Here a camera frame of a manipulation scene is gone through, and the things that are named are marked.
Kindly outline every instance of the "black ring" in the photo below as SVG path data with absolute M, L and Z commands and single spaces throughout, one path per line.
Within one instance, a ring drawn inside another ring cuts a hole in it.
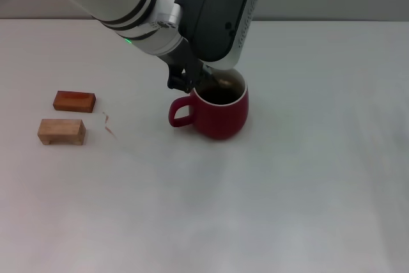
M 158 32 L 158 30 L 153 30 L 153 31 L 148 32 L 148 33 L 146 33 L 146 34 L 144 34 L 144 35 L 137 36 L 136 38 L 127 38 L 127 37 L 125 37 L 125 36 L 122 36 L 122 37 L 123 37 L 124 39 L 130 40 L 130 41 L 141 41 L 141 40 L 144 40 L 145 38 L 149 38 L 149 37 L 153 36 L 156 32 Z
M 135 15 L 137 15 L 139 13 L 139 11 L 141 11 L 142 7 L 145 5 L 146 0 L 140 0 L 138 2 L 138 4 L 136 5 L 136 7 L 128 14 L 126 14 L 124 17 L 117 19 L 117 20 L 109 20 L 109 21 L 104 21 L 104 20 L 99 20 L 100 22 L 103 22 L 104 24 L 107 25 L 118 25 L 118 24 L 122 24 L 124 22 L 127 22 L 128 20 L 130 20 L 132 17 L 134 17 Z
M 106 28 L 109 28 L 111 30 L 115 30 L 115 31 L 125 31 L 125 30 L 129 30 L 132 28 L 135 28 L 137 26 L 139 26 L 140 24 L 143 23 L 143 21 L 149 16 L 149 14 L 152 12 L 153 8 L 156 5 L 156 0 L 151 0 L 149 6 L 146 8 L 145 12 L 143 12 L 143 14 L 134 22 L 131 22 L 129 25 L 123 26 L 123 27 L 111 27 L 111 26 L 107 26 L 104 25 Z

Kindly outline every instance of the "white table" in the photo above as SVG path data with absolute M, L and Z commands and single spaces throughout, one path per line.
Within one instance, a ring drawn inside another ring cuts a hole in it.
M 0 272 L 409 272 L 409 23 L 255 22 L 237 69 L 249 120 L 214 142 L 98 22 L 2 20 Z M 42 118 L 86 144 L 42 145 Z

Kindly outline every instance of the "dark liquid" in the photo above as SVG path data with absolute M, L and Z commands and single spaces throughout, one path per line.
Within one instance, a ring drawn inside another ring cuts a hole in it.
M 242 95 L 233 89 L 220 87 L 207 88 L 199 93 L 203 100 L 215 105 L 228 105 L 238 100 Z

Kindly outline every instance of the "mug handle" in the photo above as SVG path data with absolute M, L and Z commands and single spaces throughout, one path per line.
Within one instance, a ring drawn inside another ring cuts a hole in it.
M 176 99 L 172 104 L 169 110 L 169 123 L 172 127 L 178 128 L 182 126 L 187 126 L 193 124 L 193 114 L 185 116 L 184 118 L 174 118 L 176 112 L 182 107 L 187 105 L 193 105 L 194 98 L 192 96 L 186 96 Z

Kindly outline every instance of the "wooden block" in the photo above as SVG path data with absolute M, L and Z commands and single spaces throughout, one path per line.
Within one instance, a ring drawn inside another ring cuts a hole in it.
M 82 120 L 41 120 L 37 135 L 44 145 L 51 143 L 82 145 L 85 132 Z
M 95 101 L 94 93 L 58 91 L 53 106 L 58 111 L 92 113 Z

